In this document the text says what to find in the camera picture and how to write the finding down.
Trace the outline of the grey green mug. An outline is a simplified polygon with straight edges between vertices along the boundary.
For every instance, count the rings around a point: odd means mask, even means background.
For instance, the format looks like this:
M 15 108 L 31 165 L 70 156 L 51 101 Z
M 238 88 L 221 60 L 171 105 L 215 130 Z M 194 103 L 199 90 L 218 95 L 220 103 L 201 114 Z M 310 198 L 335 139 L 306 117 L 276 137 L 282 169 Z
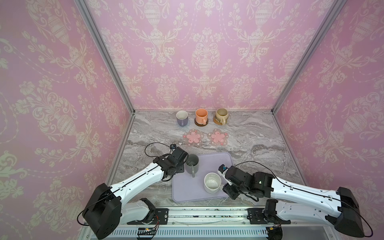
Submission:
M 197 155 L 191 154 L 188 156 L 188 159 L 185 163 L 185 170 L 193 178 L 196 176 L 199 170 L 199 157 Z

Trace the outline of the white cream mug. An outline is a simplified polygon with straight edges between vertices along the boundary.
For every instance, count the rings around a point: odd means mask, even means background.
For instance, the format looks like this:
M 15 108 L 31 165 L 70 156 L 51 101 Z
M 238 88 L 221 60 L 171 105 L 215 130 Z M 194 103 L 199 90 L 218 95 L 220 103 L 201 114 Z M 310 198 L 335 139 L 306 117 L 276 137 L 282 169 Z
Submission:
M 209 194 L 216 194 L 222 189 L 222 178 L 216 173 L 208 173 L 204 177 L 204 189 Z

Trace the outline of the blue woven round coaster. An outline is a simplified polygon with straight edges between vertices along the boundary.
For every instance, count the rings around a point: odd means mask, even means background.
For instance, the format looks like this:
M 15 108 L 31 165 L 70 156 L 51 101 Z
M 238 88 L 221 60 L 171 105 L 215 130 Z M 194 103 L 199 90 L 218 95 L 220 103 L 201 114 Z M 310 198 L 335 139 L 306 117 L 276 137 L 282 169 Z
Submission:
M 180 129 L 186 129 L 186 128 L 188 128 L 190 125 L 191 125 L 191 124 L 187 124 L 187 125 L 185 125 L 185 126 L 177 125 L 177 127 L 180 128 Z

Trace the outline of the pink flower silicone coaster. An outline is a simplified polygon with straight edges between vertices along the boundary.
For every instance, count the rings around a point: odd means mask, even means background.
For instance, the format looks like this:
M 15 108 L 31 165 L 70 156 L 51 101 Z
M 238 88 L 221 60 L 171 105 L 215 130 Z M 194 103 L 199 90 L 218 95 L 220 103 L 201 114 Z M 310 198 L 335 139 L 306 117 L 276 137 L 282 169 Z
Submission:
M 209 141 L 212 146 L 226 146 L 228 144 L 229 134 L 219 129 L 214 129 L 208 133 Z

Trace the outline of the orange mug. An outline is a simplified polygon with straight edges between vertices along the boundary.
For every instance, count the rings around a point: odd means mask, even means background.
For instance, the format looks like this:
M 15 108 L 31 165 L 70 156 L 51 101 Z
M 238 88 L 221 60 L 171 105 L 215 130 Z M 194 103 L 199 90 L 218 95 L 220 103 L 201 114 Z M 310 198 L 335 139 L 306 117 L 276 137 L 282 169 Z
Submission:
M 206 126 L 208 123 L 208 111 L 206 109 L 196 110 L 195 122 L 199 126 Z

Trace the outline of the woven rattan round coaster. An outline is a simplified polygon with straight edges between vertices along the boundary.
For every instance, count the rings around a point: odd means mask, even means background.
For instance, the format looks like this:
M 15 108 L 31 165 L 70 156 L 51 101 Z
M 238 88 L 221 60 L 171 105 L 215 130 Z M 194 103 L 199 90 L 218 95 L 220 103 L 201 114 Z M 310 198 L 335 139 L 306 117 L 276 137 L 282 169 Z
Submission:
M 218 121 L 216 118 L 213 118 L 213 122 L 219 126 L 223 126 L 223 125 L 227 124 L 226 120 L 222 123 L 222 122 Z

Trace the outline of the yellow beige mug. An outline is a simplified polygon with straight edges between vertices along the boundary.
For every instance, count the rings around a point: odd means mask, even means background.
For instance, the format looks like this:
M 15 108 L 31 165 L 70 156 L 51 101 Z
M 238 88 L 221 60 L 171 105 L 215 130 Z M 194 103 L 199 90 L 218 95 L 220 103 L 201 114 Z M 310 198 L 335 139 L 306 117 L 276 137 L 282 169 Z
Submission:
M 216 111 L 215 113 L 215 118 L 220 121 L 220 122 L 224 122 L 226 120 L 226 122 L 228 121 L 228 118 L 229 118 L 229 112 L 227 109 L 224 109 L 224 108 L 220 108 Z

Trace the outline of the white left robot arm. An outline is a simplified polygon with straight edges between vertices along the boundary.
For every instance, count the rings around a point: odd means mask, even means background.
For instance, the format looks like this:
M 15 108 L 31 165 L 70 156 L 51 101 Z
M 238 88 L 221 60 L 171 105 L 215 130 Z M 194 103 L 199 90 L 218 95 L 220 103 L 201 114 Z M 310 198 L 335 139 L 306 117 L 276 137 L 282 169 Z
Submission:
M 79 215 L 85 220 L 83 224 L 90 227 L 97 239 L 109 236 L 120 223 L 141 222 L 159 224 L 156 207 L 147 198 L 129 203 L 154 183 L 165 178 L 172 178 L 184 166 L 188 154 L 175 157 L 164 154 L 156 157 L 152 163 L 139 173 L 117 184 L 97 186 L 84 210 Z

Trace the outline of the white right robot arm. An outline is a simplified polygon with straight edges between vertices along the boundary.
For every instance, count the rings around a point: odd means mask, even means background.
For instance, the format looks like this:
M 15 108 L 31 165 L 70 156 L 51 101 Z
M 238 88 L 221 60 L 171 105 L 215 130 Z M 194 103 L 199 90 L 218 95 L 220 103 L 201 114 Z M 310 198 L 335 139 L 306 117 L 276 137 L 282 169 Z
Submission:
M 359 204 L 351 190 L 321 190 L 297 185 L 264 172 L 246 173 L 221 166 L 218 174 L 226 184 L 223 191 L 233 200 L 245 195 L 254 201 L 267 198 L 263 209 L 248 211 L 251 224 L 288 225 L 293 221 L 333 226 L 344 235 L 363 238 Z

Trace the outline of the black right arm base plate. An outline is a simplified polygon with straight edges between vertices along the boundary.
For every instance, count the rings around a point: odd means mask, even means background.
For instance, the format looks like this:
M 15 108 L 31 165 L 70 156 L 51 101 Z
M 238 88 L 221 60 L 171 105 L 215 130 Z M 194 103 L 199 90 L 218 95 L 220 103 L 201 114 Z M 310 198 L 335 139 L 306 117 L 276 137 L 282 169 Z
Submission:
M 289 225 L 290 220 L 282 220 L 277 216 L 276 210 L 265 210 L 261 208 L 247 209 L 247 219 L 251 225 L 274 224 L 274 225 Z

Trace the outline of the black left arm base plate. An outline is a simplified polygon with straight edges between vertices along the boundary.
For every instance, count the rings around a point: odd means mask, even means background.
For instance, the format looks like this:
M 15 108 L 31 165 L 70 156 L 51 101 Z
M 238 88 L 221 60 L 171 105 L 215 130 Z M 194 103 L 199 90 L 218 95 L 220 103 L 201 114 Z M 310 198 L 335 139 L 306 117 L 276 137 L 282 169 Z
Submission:
M 132 221 L 128 222 L 127 225 L 167 225 L 168 224 L 169 209 L 168 208 L 158 208 L 150 214 L 151 219 L 146 219 L 146 221 Z

